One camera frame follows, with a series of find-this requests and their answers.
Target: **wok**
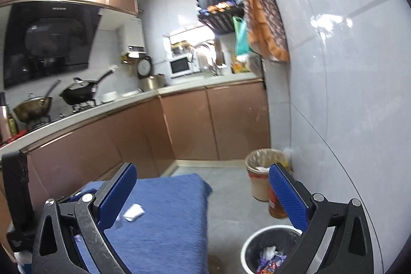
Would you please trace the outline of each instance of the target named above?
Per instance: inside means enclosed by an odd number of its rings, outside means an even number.
[[[31,98],[19,104],[16,108],[13,109],[17,118],[23,123],[29,123],[33,120],[39,119],[43,116],[46,116],[51,107],[52,97],[49,97],[51,91],[53,91],[57,85],[60,84],[58,79],[53,83],[52,87],[47,91],[43,97],[36,97],[34,94],[31,94]]]
[[[82,80],[79,77],[75,77],[74,83],[61,92],[60,97],[70,106],[93,100],[97,92],[98,84],[113,73],[114,70],[110,69],[98,80]]]

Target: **stainless steel pot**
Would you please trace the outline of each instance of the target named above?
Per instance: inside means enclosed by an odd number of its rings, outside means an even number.
[[[157,90],[160,87],[167,86],[166,78],[162,74],[146,77],[146,78],[140,79],[139,86],[143,92]]]
[[[29,123],[33,120],[46,116],[51,107],[52,97],[49,97],[51,91],[60,84],[60,80],[53,83],[53,86],[42,97],[35,97],[31,94],[31,98],[22,102],[13,111],[16,113],[17,118],[23,123]]]

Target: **blue towel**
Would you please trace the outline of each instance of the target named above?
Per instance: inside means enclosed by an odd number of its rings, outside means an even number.
[[[101,184],[91,182],[84,189]],[[196,174],[139,179],[120,212],[121,219],[104,233],[133,274],[208,274],[207,199],[211,192]],[[145,214],[130,223],[123,214],[134,203]],[[76,239],[88,270],[98,274],[84,242]]]

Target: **baseboard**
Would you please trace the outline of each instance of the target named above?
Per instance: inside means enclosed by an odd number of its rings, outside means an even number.
[[[181,167],[245,167],[244,159],[233,160],[181,160],[174,161],[177,166]]]
[[[163,172],[163,174],[160,177],[170,177],[174,171],[178,168],[178,165],[176,163],[176,160],[173,161],[173,163]]]

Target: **gray floor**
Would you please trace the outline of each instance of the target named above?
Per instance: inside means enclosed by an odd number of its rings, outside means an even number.
[[[291,225],[288,219],[275,219],[268,203],[251,195],[245,168],[179,167],[173,175],[197,173],[213,189],[208,200],[208,253],[220,258],[225,274],[243,273],[240,250],[257,230],[274,224]]]

